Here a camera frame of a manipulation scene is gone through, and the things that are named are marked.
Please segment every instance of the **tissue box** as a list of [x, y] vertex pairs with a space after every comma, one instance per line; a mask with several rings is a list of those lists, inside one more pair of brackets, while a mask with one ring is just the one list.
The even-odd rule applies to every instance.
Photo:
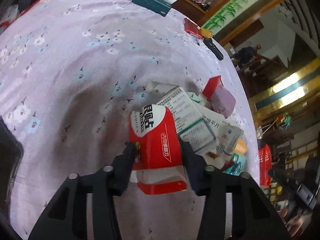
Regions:
[[171, 5], [164, 0], [132, 0], [132, 2], [150, 9], [163, 17], [165, 17], [171, 9]]

